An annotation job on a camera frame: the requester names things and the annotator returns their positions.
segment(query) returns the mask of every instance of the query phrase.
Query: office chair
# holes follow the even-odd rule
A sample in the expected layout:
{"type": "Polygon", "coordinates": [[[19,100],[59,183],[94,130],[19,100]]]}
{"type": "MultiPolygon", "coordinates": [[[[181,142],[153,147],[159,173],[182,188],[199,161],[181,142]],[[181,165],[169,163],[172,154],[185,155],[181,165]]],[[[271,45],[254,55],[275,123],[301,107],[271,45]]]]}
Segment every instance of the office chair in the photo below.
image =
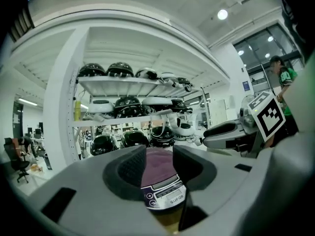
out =
{"type": "Polygon", "coordinates": [[[25,168],[30,164],[30,162],[25,160],[26,155],[23,155],[24,161],[22,161],[16,152],[15,145],[12,139],[5,138],[4,140],[5,140],[5,144],[3,146],[5,149],[5,152],[8,154],[10,158],[11,167],[16,171],[17,170],[20,171],[19,177],[17,179],[18,183],[19,183],[19,179],[21,179],[22,177],[25,177],[26,182],[29,183],[28,180],[26,179],[26,176],[29,174],[26,173],[25,168]]]}

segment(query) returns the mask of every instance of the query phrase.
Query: ceiling light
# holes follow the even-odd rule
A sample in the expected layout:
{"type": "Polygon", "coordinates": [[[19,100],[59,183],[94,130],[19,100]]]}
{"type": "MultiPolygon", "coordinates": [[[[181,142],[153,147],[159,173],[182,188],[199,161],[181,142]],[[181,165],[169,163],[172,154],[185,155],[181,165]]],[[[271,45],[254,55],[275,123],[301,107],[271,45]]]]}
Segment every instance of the ceiling light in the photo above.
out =
{"type": "Polygon", "coordinates": [[[29,103],[29,104],[31,104],[31,105],[33,105],[33,106],[37,106],[36,103],[30,102],[30,101],[28,101],[28,100],[24,100],[24,99],[21,99],[21,98],[19,98],[19,101],[22,101],[22,102],[25,102],[25,103],[29,103]]]}
{"type": "Polygon", "coordinates": [[[226,18],[227,18],[227,11],[226,11],[226,10],[220,10],[220,11],[218,12],[218,18],[219,18],[220,20],[226,19],[226,18]]]}
{"type": "Polygon", "coordinates": [[[87,106],[85,106],[85,105],[83,105],[83,104],[81,104],[81,107],[82,107],[82,108],[85,108],[85,109],[89,109],[87,106]]]}

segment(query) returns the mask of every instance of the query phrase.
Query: white shelf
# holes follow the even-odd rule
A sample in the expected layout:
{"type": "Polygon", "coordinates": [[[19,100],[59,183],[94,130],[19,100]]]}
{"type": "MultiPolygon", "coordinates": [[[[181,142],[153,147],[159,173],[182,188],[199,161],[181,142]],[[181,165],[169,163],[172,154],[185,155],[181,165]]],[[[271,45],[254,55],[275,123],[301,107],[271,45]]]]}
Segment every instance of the white shelf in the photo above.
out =
{"type": "Polygon", "coordinates": [[[96,120],[77,120],[72,123],[73,127],[89,127],[89,126],[106,126],[114,124],[122,124],[129,122],[142,122],[150,120],[161,120],[161,116],[140,116],[140,117],[131,117],[131,118],[118,118],[118,119],[106,119],[104,121],[96,120]]]}
{"type": "Polygon", "coordinates": [[[81,86],[92,96],[122,97],[122,96],[163,96],[170,98],[184,97],[201,91],[192,87],[191,92],[185,91],[183,85],[174,88],[159,80],[142,78],[119,78],[110,76],[79,77],[81,86]]]}

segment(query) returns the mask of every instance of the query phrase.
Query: person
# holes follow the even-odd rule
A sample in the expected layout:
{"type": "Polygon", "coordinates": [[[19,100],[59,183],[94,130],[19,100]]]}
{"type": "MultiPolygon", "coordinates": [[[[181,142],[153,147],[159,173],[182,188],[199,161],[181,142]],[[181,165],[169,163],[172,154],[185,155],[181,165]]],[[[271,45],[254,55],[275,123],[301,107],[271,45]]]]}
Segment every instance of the person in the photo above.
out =
{"type": "Polygon", "coordinates": [[[270,59],[270,67],[272,68],[273,73],[275,73],[279,78],[279,83],[282,90],[278,94],[278,101],[284,105],[283,113],[285,116],[285,124],[283,128],[279,129],[275,134],[273,141],[273,146],[275,146],[286,136],[292,136],[298,132],[298,127],[292,116],[290,108],[286,105],[283,98],[284,93],[292,85],[293,81],[297,77],[297,73],[292,68],[286,67],[284,61],[279,56],[273,56],[270,59]]]}
{"type": "Polygon", "coordinates": [[[31,140],[30,137],[28,137],[28,136],[20,137],[18,139],[18,142],[19,142],[19,145],[24,145],[26,153],[29,153],[31,150],[34,157],[37,158],[37,154],[36,154],[36,151],[35,151],[35,148],[33,145],[33,141],[31,140]]]}

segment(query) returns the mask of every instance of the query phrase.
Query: white pillar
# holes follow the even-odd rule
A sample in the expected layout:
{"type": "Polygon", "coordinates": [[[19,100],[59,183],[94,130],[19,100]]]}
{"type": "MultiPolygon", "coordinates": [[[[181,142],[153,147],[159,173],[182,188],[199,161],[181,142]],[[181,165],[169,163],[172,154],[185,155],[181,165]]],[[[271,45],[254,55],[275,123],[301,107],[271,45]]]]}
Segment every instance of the white pillar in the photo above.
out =
{"type": "Polygon", "coordinates": [[[230,76],[230,84],[206,91],[210,94],[211,100],[225,100],[227,119],[236,119],[239,113],[242,100],[246,95],[253,95],[252,83],[243,61],[231,43],[222,45],[211,50],[214,57],[220,62],[224,70],[230,76]],[[247,81],[250,90],[245,91],[243,82],[247,81]]]}
{"type": "Polygon", "coordinates": [[[89,27],[79,27],[72,33],[55,61],[45,92],[45,149],[56,172],[79,160],[72,128],[72,98],[88,33],[89,27]]]}
{"type": "Polygon", "coordinates": [[[2,162],[10,159],[4,151],[4,139],[13,138],[13,104],[15,97],[16,84],[11,71],[7,71],[0,76],[0,158],[2,162]]]}

